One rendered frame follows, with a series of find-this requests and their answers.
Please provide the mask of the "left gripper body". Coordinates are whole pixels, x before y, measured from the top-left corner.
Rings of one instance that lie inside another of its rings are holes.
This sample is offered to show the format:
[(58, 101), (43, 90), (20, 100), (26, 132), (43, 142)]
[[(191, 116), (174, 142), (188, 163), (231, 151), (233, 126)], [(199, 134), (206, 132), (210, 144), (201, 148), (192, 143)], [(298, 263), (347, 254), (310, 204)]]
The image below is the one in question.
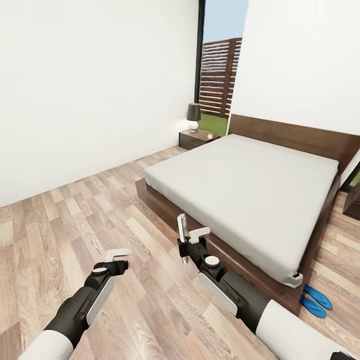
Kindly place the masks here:
[(114, 271), (114, 276), (123, 275), (125, 272), (125, 270), (124, 270), (125, 261), (124, 260), (118, 260), (118, 261), (114, 261), (114, 262), (99, 262), (99, 263), (96, 263), (94, 268), (96, 269), (101, 266), (112, 267), (112, 269)]

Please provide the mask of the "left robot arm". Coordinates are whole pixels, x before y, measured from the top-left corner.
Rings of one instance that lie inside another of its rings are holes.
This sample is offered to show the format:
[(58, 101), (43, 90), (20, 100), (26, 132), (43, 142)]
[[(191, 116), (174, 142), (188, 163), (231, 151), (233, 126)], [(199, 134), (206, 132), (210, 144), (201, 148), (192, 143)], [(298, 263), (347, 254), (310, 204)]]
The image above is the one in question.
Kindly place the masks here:
[(69, 360), (113, 290), (114, 276), (129, 268), (128, 261), (114, 258), (129, 254), (127, 248), (107, 250), (105, 262), (93, 266), (84, 286), (62, 303), (55, 318), (18, 360)]

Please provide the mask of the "sandal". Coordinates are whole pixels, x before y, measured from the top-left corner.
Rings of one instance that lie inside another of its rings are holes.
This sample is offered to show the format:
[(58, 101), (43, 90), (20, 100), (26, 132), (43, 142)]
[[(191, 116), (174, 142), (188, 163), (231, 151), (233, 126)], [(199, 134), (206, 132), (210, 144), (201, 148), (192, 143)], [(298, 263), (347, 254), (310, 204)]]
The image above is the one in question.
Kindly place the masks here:
[(319, 318), (326, 318), (326, 310), (319, 305), (314, 299), (306, 298), (303, 294), (300, 296), (299, 302), (304, 305), (311, 313)]
[(328, 310), (333, 309), (331, 301), (315, 288), (312, 288), (308, 284), (305, 284), (303, 290), (308, 293), (312, 297), (312, 299), (314, 299), (323, 308), (326, 308)]

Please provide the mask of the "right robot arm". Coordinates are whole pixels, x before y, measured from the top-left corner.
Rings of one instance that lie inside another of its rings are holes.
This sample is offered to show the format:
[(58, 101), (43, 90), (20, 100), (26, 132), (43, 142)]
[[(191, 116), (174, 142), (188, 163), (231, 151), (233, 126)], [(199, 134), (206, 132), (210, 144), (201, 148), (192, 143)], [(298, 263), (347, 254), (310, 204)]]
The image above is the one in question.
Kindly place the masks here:
[[(201, 285), (276, 356), (277, 360), (360, 360), (355, 354), (323, 335), (254, 286), (244, 274), (227, 270), (207, 251), (209, 227), (191, 230), (178, 247), (189, 256)], [(335, 352), (337, 349), (343, 352)]]

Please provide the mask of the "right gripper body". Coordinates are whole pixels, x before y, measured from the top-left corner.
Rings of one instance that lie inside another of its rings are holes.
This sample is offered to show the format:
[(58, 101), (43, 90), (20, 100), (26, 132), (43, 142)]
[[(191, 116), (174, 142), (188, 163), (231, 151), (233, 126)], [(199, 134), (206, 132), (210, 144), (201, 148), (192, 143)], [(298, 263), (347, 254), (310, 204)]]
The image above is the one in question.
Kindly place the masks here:
[(199, 242), (195, 244), (190, 243), (189, 240), (184, 241), (183, 243), (180, 242), (178, 244), (180, 257), (184, 258), (189, 256), (189, 258), (193, 261), (193, 254), (196, 250), (201, 248), (207, 250), (206, 238), (200, 236), (198, 240)]

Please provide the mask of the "hardback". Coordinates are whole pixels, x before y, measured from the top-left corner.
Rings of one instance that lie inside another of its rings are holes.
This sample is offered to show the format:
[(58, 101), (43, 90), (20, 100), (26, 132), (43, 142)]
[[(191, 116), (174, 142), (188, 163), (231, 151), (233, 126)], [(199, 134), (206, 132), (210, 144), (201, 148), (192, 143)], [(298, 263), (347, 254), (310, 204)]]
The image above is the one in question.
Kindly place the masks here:
[[(179, 239), (182, 242), (186, 242), (188, 239), (186, 238), (189, 233), (187, 230), (187, 223), (186, 223), (186, 214), (181, 213), (177, 218), (177, 224), (178, 224), (178, 232), (179, 232)], [(188, 264), (190, 261), (190, 256), (183, 257), (183, 263)]]

